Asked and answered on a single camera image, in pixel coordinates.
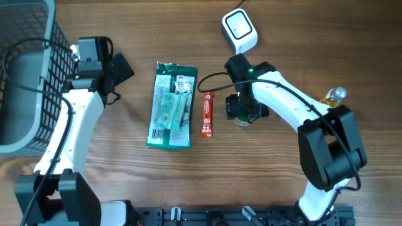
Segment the green lidded cup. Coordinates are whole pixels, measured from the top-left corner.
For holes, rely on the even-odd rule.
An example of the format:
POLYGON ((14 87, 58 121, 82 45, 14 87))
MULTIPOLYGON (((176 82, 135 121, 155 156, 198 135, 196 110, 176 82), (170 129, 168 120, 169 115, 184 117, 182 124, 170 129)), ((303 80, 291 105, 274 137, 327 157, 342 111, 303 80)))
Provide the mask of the green lidded cup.
POLYGON ((233 121, 241 127, 247 127, 250 125, 250 122, 247 118, 247 116, 237 116, 233 119, 233 121))

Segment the green sponge package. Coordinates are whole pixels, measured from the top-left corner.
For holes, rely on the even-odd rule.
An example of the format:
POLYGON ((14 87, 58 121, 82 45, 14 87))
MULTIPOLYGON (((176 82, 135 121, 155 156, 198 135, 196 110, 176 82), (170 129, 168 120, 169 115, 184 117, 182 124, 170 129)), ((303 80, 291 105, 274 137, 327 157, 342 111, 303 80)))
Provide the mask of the green sponge package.
POLYGON ((161 149, 190 149, 191 146, 191 117, 195 96, 198 68, 172 63, 158 62, 153 91, 151 120, 149 124, 146 145, 161 149), (156 124, 161 115, 161 101, 164 91, 183 94, 188 93, 185 112, 180 123, 179 131, 171 131, 156 124))

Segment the red coffee stick sachet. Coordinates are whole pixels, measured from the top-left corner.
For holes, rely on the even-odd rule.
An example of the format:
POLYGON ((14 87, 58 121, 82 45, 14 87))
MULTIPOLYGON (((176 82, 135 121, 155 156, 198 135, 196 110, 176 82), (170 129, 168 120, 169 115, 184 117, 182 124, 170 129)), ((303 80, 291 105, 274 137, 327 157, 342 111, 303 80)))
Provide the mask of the red coffee stick sachet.
POLYGON ((202 118, 202 137, 212 136, 212 108, 213 108, 213 98, 212 92, 204 93, 204 108, 203 108, 203 118, 202 118))

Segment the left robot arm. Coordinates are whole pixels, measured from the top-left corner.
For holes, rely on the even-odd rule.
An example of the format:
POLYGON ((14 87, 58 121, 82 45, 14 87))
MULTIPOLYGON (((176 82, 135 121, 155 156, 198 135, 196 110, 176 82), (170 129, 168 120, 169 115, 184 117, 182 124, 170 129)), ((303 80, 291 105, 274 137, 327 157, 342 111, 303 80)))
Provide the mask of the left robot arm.
POLYGON ((128 200, 102 202, 85 180, 85 162, 97 120, 114 87, 133 76, 125 58, 113 55, 106 36, 79 38, 77 53, 60 93, 58 117, 43 157, 29 176, 20 176, 14 192, 22 225, 136 225, 142 221, 128 200))

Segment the yellow dish soap bottle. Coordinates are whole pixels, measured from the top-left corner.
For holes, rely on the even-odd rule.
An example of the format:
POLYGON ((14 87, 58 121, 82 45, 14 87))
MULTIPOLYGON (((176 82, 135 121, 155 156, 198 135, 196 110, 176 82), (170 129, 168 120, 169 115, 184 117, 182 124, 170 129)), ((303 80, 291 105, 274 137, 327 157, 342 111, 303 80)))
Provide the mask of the yellow dish soap bottle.
POLYGON ((323 97, 320 102, 323 104, 327 104, 332 108, 335 108, 338 105, 340 105, 340 103, 344 98, 346 98, 346 96, 347 96, 346 89, 343 87, 337 87, 329 90, 326 96, 323 97))

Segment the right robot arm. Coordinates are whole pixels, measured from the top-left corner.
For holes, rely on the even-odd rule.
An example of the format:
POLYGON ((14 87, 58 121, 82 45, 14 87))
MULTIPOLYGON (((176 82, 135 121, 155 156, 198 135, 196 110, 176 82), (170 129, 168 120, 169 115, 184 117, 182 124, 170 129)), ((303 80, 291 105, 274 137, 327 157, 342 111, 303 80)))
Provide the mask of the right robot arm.
POLYGON ((298 210, 306 223, 322 223, 335 210, 340 191, 367 164, 354 114, 344 105, 332 108, 310 98, 268 62, 252 66, 240 53, 224 68, 236 90, 226 98, 228 119, 248 126, 273 110, 297 132, 308 180, 298 210))

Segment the teal snack packet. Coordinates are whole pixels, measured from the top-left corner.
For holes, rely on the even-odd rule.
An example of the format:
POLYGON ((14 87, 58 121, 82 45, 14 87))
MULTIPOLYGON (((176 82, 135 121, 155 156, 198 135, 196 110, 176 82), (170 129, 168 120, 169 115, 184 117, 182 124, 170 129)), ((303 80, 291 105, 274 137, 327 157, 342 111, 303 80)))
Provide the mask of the teal snack packet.
POLYGON ((175 94, 164 91, 161 101, 161 115, 156 124, 171 131, 179 131, 187 100, 188 93, 186 92, 175 94))

